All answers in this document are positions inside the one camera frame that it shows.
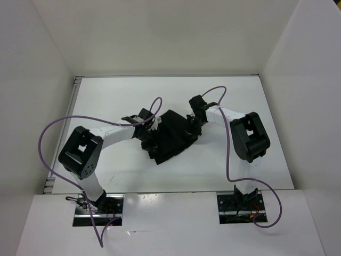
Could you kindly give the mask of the black skirt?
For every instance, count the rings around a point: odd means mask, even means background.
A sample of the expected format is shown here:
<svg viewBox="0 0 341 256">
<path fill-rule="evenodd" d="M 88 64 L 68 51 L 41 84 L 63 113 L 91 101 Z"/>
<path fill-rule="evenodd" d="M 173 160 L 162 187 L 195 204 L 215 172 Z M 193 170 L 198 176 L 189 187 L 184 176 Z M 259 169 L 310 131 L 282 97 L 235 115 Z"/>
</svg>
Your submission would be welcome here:
<svg viewBox="0 0 341 256">
<path fill-rule="evenodd" d="M 189 148 L 199 136 L 186 132 L 186 118 L 168 110 L 160 116 L 157 133 L 157 148 L 144 149 L 156 164 L 161 164 Z"/>
</svg>

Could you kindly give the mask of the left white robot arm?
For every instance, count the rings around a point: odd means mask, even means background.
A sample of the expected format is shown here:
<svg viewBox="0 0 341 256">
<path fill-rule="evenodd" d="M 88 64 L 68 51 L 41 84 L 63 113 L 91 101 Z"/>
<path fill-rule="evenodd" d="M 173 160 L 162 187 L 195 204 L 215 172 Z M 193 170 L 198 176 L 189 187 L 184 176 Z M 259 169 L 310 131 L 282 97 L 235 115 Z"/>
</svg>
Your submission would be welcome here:
<svg viewBox="0 0 341 256">
<path fill-rule="evenodd" d="M 85 192 L 87 207 L 94 213 L 106 207 L 107 193 L 95 174 L 102 149 L 132 138 L 144 139 L 152 121 L 137 123 L 121 120 L 118 126 L 109 125 L 98 129 L 76 127 L 63 146 L 58 161 L 75 178 Z"/>
</svg>

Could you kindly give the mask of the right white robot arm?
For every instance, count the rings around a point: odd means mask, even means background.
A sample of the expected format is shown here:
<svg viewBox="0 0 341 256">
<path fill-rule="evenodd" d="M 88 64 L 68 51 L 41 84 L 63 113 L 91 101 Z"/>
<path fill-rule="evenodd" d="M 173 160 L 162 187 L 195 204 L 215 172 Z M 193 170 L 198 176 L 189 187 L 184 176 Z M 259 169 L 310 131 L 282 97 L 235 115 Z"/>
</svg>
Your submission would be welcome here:
<svg viewBox="0 0 341 256">
<path fill-rule="evenodd" d="M 226 128 L 226 177 L 234 183 L 233 202 L 238 210 L 244 210 L 256 199 L 261 160 L 270 147 L 270 138 L 256 112 L 238 113 L 219 105 L 193 107 L 186 116 L 191 134 L 200 134 L 201 127 L 214 123 Z M 240 159 L 239 177 L 230 177 L 230 149 Z"/>
</svg>

